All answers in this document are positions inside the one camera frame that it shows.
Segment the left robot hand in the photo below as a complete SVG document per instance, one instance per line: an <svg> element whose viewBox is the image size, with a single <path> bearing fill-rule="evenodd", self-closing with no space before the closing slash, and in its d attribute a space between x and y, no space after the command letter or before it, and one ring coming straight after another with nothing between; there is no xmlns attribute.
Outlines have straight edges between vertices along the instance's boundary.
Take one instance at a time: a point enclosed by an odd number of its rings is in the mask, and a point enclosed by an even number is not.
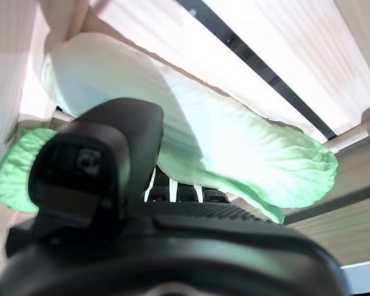
<svg viewBox="0 0 370 296"><path fill-rule="evenodd" d="M338 262L230 203L145 202L163 110L108 101L41 149L0 295L350 295Z"/></svg>

